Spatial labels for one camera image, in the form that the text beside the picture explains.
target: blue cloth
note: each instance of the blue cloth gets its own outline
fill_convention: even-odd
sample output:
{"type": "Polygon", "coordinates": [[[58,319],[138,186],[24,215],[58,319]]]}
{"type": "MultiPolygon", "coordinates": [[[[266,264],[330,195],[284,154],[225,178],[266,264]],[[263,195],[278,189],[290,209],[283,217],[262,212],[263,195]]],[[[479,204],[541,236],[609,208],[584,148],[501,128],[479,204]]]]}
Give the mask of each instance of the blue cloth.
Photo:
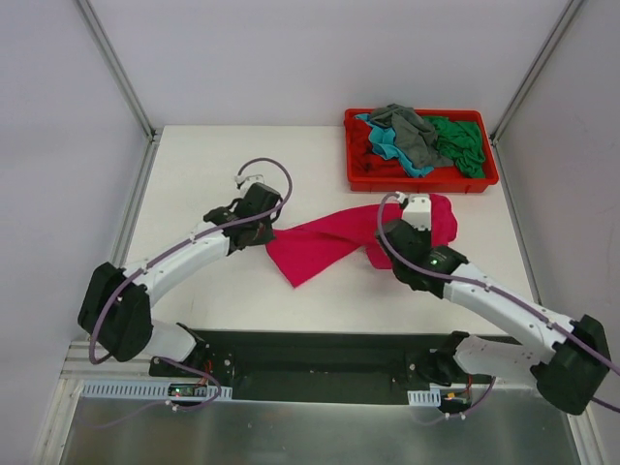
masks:
{"type": "Polygon", "coordinates": [[[425,177],[433,167],[416,168],[405,152],[394,145],[396,132],[392,128],[384,129],[370,122],[370,113],[362,113],[356,116],[357,119],[365,121],[372,128],[368,140],[372,143],[372,151],[380,155],[384,160],[396,158],[405,172],[411,177],[425,177]]]}

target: red plastic bin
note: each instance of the red plastic bin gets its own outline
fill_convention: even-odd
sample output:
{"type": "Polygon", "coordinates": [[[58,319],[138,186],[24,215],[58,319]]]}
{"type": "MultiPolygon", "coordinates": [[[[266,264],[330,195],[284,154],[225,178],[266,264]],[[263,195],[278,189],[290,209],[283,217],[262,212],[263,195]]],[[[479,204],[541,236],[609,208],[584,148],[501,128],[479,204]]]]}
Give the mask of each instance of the red plastic bin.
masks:
{"type": "MultiPolygon", "coordinates": [[[[354,118],[360,113],[369,113],[370,108],[349,108],[345,111],[345,126],[350,118],[354,118]]],[[[347,127],[347,178],[351,184],[351,190],[357,192],[444,192],[444,193],[479,193],[483,192],[488,186],[499,181],[499,174],[493,160],[493,152],[488,143],[488,136],[484,129],[482,116],[479,112],[472,109],[416,109],[420,116],[446,116],[450,121],[474,121],[478,123],[482,134],[482,150],[486,160],[482,164],[485,179],[472,179],[465,177],[456,167],[436,168],[426,177],[411,177],[404,171],[402,176],[395,177],[376,177],[368,176],[365,172],[360,172],[354,167],[354,153],[351,144],[351,132],[347,127]]]]}

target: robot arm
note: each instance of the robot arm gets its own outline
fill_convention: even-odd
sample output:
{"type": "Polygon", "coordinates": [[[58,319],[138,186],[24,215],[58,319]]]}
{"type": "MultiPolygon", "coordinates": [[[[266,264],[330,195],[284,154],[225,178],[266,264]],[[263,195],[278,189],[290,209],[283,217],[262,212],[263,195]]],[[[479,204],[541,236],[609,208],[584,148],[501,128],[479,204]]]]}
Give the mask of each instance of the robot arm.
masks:
{"type": "Polygon", "coordinates": [[[79,325],[89,334],[96,332],[97,321],[112,293],[131,281],[108,309],[98,342],[118,361],[145,353],[200,366],[203,341],[184,325],[152,320],[150,311],[163,295],[202,267],[274,238],[271,225],[279,210],[274,218],[240,220],[272,210],[282,201],[280,194],[256,179],[248,178],[243,187],[242,198],[209,211],[202,222],[165,252],[125,268],[104,263],[95,269],[77,318],[79,325]]]}
{"type": "Polygon", "coordinates": [[[402,219],[385,224],[384,233],[393,250],[429,274],[397,260],[380,239],[391,259],[396,278],[414,291],[431,292],[477,313],[521,345],[492,342],[456,331],[441,349],[429,352],[416,363],[418,374],[441,386],[449,386],[463,372],[512,380],[537,388],[546,400],[564,412],[581,414],[608,368],[567,340],[552,324],[609,358],[602,325],[587,315],[576,322],[566,315],[528,302],[529,307],[548,318],[544,323],[517,304],[527,301],[524,297],[496,283],[466,257],[447,246],[430,247],[430,203],[420,204],[423,199],[420,196],[401,198],[402,219]],[[470,284],[473,282],[484,286],[470,284]]]}

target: white table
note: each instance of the white table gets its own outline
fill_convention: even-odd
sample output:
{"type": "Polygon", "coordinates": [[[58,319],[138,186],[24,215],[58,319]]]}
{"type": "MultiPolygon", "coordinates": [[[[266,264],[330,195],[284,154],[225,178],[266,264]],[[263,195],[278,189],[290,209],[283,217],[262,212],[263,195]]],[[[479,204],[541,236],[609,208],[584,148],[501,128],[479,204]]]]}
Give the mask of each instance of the white table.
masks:
{"type": "MultiPolygon", "coordinates": [[[[383,194],[349,190],[340,127],[166,127],[139,212],[128,261],[152,256],[193,228],[211,208],[236,196],[233,175],[246,161],[271,157],[294,179],[294,193],[276,228],[285,229],[383,194]]],[[[265,182],[286,192],[269,164],[265,182]]],[[[531,298],[501,185],[483,194],[448,195],[458,221],[452,246],[487,274],[531,298]]],[[[297,289],[263,247],[237,252],[197,272],[154,307],[155,318],[190,327],[235,330],[364,333],[502,334],[472,312],[414,293],[390,271],[374,269],[361,251],[297,289]]]]}

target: white wall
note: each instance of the white wall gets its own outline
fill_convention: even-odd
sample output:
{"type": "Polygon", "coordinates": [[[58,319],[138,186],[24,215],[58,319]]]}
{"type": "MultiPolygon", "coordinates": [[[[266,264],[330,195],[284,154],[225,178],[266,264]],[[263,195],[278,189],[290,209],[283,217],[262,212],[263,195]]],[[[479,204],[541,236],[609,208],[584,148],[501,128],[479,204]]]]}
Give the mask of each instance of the white wall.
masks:
{"type": "Polygon", "coordinates": [[[165,124],[342,124],[399,102],[498,122],[567,0],[93,0],[165,124]]]}
{"type": "MultiPolygon", "coordinates": [[[[597,0],[500,141],[542,301],[601,320],[620,360],[620,2],[597,0]]],[[[600,396],[619,405],[610,374],[600,396]]],[[[620,462],[620,416],[594,407],[620,462]]]]}
{"type": "Polygon", "coordinates": [[[31,457],[145,140],[73,3],[0,2],[0,463],[31,457]]]}

